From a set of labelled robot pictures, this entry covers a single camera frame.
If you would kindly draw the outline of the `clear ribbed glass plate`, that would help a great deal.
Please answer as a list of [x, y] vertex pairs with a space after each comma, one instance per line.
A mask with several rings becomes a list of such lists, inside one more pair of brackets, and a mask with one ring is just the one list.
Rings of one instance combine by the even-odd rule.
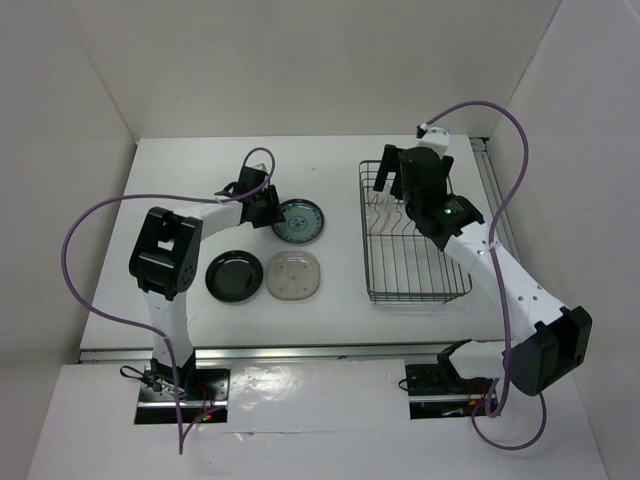
[[366, 206], [369, 234], [374, 237], [399, 235], [404, 222], [404, 204], [388, 192], [369, 194]]

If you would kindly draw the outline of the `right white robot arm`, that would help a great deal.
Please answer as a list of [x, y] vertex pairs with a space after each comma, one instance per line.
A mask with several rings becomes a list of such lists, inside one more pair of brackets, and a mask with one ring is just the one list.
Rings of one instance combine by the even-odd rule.
[[501, 308], [501, 341], [461, 340], [439, 355], [436, 379], [448, 392], [470, 379], [502, 379], [536, 396], [584, 360], [592, 318], [547, 292], [504, 248], [481, 212], [448, 189], [453, 158], [427, 146], [386, 145], [374, 188], [390, 193], [415, 229], [457, 262]]

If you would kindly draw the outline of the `blue patterned ceramic plate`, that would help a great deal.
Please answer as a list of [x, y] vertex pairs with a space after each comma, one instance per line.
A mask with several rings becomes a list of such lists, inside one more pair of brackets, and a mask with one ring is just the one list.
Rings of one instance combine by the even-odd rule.
[[306, 199], [290, 199], [280, 205], [284, 220], [272, 226], [273, 233], [290, 244], [306, 244], [319, 237], [325, 226], [321, 208]]

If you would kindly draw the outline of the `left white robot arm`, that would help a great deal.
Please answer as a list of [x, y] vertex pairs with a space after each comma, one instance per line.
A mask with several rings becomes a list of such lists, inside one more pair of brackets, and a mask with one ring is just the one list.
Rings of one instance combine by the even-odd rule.
[[243, 166], [229, 193], [170, 210], [151, 208], [130, 261], [156, 333], [152, 372], [176, 399], [196, 390], [195, 350], [188, 333], [187, 291], [195, 280], [201, 243], [223, 230], [249, 223], [271, 226], [284, 218], [276, 187], [261, 169]]

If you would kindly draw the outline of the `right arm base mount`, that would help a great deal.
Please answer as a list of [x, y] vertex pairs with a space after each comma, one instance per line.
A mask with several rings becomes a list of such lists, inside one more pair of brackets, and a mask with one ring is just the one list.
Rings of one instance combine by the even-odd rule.
[[408, 395], [410, 418], [422, 420], [470, 417], [477, 406], [477, 414], [485, 416], [491, 383], [486, 378], [454, 378], [438, 364], [407, 364], [397, 386]]

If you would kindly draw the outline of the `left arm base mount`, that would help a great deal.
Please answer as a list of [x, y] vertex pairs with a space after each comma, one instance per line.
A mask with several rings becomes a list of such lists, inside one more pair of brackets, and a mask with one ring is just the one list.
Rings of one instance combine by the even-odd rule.
[[[134, 423], [136, 425], [176, 424], [174, 386], [154, 376], [147, 367], [143, 371], [124, 365], [119, 369], [123, 378], [140, 384]], [[203, 415], [202, 424], [226, 423], [231, 371], [228, 368], [198, 369], [194, 384], [178, 388], [183, 422], [190, 424]]]

